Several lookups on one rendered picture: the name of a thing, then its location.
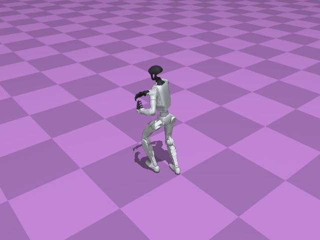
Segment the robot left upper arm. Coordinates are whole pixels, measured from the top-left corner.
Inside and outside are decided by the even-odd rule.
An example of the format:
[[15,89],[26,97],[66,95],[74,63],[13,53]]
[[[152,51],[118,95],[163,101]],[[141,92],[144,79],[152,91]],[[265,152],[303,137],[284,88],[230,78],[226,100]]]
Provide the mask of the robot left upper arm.
[[150,97],[150,109],[152,109],[152,113],[149,115],[156,115],[157,111],[156,111],[156,105],[157,105],[157,97],[159,96],[159,92],[157,88],[153,88],[150,92],[149,92],[149,97]]

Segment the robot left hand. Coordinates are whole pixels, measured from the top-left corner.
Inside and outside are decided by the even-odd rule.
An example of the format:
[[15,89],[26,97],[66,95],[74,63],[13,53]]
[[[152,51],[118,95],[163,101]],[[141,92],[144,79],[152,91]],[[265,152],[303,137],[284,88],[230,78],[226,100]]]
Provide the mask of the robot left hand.
[[[141,103],[140,103],[140,102],[141,102],[141,101],[139,101],[139,100],[137,101],[137,105],[136,105],[136,106],[137,106],[137,108],[136,108],[137,110],[143,108],[143,107],[140,107],[140,106],[142,106],[142,102],[141,102]],[[141,104],[141,105],[140,105],[140,104]]]

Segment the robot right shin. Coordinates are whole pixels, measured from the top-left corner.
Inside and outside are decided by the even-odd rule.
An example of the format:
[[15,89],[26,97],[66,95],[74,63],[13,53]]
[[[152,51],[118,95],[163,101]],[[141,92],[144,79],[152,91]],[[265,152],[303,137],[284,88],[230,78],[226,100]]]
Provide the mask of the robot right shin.
[[177,153],[176,153],[176,147],[174,145],[174,140],[173,138],[172,139],[172,142],[173,144],[171,146],[167,146],[167,150],[168,150],[168,153],[172,159],[172,162],[173,162],[173,165],[175,168],[179,167],[178,166],[178,162],[177,162]]

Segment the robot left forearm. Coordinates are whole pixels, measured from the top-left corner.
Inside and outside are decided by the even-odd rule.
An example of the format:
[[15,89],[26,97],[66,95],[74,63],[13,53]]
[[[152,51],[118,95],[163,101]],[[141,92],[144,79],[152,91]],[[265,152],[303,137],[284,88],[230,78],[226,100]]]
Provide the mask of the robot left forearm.
[[151,108],[140,108],[140,109],[137,109],[136,110],[138,114],[142,114],[142,115],[146,115],[146,116],[149,116],[151,113],[152,113],[152,109]]

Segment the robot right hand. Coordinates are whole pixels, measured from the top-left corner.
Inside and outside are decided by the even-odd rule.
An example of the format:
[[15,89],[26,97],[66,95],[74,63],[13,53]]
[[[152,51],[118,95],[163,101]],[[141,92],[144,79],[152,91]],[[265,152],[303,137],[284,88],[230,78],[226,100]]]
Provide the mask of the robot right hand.
[[137,93],[135,95],[135,101],[136,101],[137,98],[140,98],[142,96],[146,96],[146,94],[149,93],[149,92],[150,92],[149,90],[145,90],[145,91],[141,91],[141,92]]

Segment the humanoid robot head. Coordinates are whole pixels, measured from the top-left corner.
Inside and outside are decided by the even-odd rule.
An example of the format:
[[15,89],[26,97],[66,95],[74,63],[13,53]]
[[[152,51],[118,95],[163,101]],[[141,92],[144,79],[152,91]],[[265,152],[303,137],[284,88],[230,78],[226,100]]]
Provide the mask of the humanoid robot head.
[[[158,66],[158,65],[154,65],[152,67],[149,68],[148,72],[150,73],[151,75],[151,79],[154,81],[156,81],[157,85],[163,85],[165,83],[165,81],[161,80],[160,77],[157,77],[157,75],[159,73],[161,73],[163,71],[162,67]],[[153,75],[154,75],[154,78],[153,78]]]

